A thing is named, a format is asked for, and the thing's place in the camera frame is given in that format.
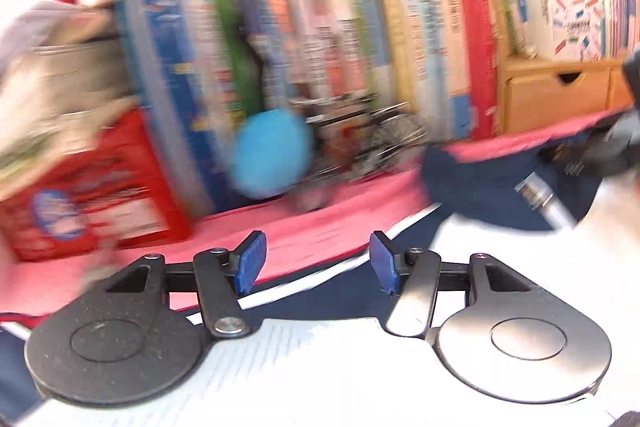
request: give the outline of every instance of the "drawer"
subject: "drawer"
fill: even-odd
[[[504,131],[528,131],[605,110],[610,70],[514,76],[506,86]]]
[[[609,97],[607,109],[628,109],[634,105],[629,86],[620,68],[613,68],[609,81]]]

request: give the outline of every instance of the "white stripe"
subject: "white stripe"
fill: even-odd
[[[0,327],[7,333],[11,333],[14,337],[18,337],[25,342],[31,335],[31,330],[18,322],[0,322]]]
[[[394,226],[392,226],[386,232],[386,235],[391,238],[396,237],[396,235],[402,232],[402,230],[409,228],[417,221],[420,221],[424,216],[431,214],[431,212],[433,212],[439,206],[439,203],[432,204],[430,207],[421,210],[413,216],[405,217],[402,221],[399,221]],[[351,259],[342,261],[341,263],[335,264],[330,268],[306,275],[305,277],[301,277],[300,279],[294,280],[292,282],[283,283],[278,286],[274,286],[273,288],[269,288],[268,290],[263,290],[261,292],[247,295],[246,297],[238,299],[238,303],[243,310],[247,310],[258,306],[263,306],[264,304],[268,304],[270,302],[279,301],[280,299],[284,299],[285,297],[289,297],[290,295],[293,295],[295,293],[300,293],[306,290],[310,290],[311,288],[315,288],[316,286],[327,282],[329,279],[333,279],[341,273],[353,270],[354,268],[365,264],[368,260],[369,249],[367,248],[365,253],[363,253],[362,255],[352,257]],[[202,324],[202,315],[200,315],[200,313],[189,315],[187,318],[191,321],[192,324]]]

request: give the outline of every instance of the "blue round object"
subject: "blue round object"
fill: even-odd
[[[302,118],[285,109],[258,113],[238,131],[231,179],[249,198],[271,198],[302,179],[311,156],[312,133]]]

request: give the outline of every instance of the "pink tablecloth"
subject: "pink tablecloth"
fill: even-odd
[[[450,151],[461,161],[474,161],[518,152],[554,137],[574,134],[605,115],[594,114],[557,126],[516,136],[501,136],[473,143],[458,143]],[[122,265],[145,253],[162,253],[168,263],[190,261],[206,248],[234,248],[249,232],[263,230],[268,238],[267,262],[259,281],[363,248],[372,230],[387,230],[415,214],[428,203],[418,183],[418,171],[381,176],[369,182],[346,185],[334,204],[304,215],[292,213],[286,200],[277,200],[207,217],[196,224],[188,241],[164,247],[120,252]],[[0,312],[44,315],[59,309],[78,294],[86,257],[43,263],[5,264],[8,277],[0,288]],[[172,296],[172,307],[196,304],[194,294]]]

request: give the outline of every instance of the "white box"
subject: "white box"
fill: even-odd
[[[600,0],[526,0],[527,41],[548,60],[587,62],[602,56]]]

